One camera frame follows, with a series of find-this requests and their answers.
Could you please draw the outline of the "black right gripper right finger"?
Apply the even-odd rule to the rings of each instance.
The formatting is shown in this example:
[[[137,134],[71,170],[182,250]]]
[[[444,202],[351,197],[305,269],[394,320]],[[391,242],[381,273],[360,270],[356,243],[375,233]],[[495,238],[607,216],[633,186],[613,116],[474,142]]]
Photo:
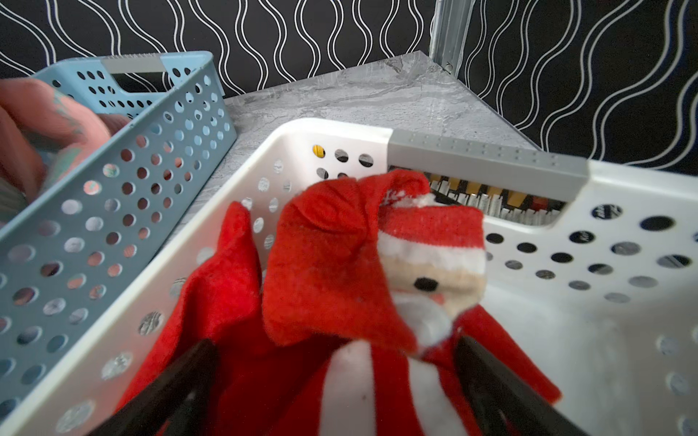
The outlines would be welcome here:
[[[458,340],[454,366],[483,435],[585,433],[475,339]]]

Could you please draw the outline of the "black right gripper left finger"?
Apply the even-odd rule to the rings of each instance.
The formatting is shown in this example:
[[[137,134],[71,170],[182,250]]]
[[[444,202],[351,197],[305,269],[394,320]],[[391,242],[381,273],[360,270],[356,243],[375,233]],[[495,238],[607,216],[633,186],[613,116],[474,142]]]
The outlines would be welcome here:
[[[169,365],[93,435],[196,435],[208,407],[219,357],[205,339]]]

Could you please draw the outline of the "red striped cuff sock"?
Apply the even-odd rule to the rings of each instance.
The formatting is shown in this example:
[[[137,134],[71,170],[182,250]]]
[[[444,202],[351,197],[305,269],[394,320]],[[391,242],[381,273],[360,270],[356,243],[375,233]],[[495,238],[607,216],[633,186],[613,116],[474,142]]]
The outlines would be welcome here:
[[[216,253],[187,279],[119,409],[191,347],[209,339],[219,361],[196,435],[271,435],[289,403],[341,343],[316,337],[287,347],[275,344],[263,324],[261,280],[250,214],[241,203],[232,203]]]

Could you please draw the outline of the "red white striped sock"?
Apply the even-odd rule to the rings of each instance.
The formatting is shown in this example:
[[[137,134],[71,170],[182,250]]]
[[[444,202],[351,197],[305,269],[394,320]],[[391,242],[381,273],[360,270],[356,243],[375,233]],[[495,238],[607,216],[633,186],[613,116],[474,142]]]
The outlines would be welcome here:
[[[461,336],[478,341],[549,403],[561,399],[560,390],[477,305],[460,315],[450,339],[421,358],[366,341],[342,346],[296,394],[269,434],[480,434],[454,368]]]

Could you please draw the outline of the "pink sock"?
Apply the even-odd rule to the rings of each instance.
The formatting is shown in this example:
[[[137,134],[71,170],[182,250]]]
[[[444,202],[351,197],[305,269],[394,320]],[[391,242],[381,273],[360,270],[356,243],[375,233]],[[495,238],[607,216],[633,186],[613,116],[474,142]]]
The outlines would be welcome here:
[[[34,78],[1,81],[1,225],[106,145],[130,119],[97,114]]]

